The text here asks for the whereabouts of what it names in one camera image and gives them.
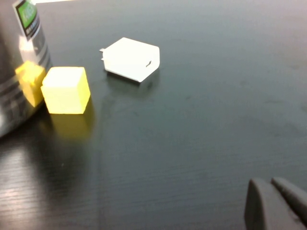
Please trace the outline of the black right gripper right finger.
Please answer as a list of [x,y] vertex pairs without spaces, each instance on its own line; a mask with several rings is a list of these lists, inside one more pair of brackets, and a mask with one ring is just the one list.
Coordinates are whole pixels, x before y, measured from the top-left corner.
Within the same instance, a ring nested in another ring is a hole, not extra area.
[[302,222],[307,221],[307,193],[281,177],[271,179],[273,186],[279,191],[291,209],[300,217]]

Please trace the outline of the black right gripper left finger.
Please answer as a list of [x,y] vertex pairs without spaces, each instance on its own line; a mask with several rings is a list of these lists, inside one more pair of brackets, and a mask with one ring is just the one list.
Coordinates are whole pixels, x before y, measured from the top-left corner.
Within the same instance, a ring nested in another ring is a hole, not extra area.
[[307,222],[291,209],[279,191],[270,182],[252,178],[244,212],[247,230],[305,230]]

